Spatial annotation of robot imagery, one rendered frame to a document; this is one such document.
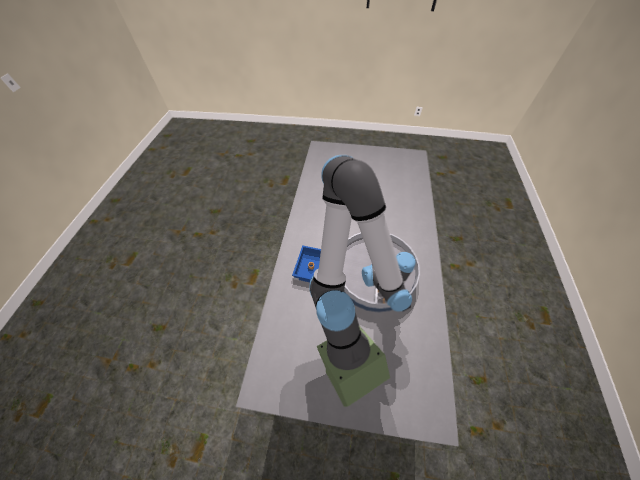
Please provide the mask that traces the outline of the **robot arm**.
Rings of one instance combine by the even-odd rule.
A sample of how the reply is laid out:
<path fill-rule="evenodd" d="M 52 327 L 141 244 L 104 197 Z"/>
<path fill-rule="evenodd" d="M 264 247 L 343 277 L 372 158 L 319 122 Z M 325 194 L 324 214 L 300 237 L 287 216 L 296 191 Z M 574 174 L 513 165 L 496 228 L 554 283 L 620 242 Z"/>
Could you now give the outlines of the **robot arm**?
<path fill-rule="evenodd" d="M 330 362 L 336 368 L 352 370 L 366 362 L 370 344 L 360 331 L 354 304 L 344 291 L 343 267 L 351 219 L 358 223 L 372 263 L 362 269 L 363 281 L 368 287 L 375 286 L 394 311 L 411 308 L 412 296 L 404 283 L 416 261 L 408 252 L 400 252 L 396 258 L 383 214 L 386 205 L 370 166 L 347 155 L 332 158 L 321 173 L 326 212 L 320 269 L 315 270 L 309 289 L 327 338 Z"/>

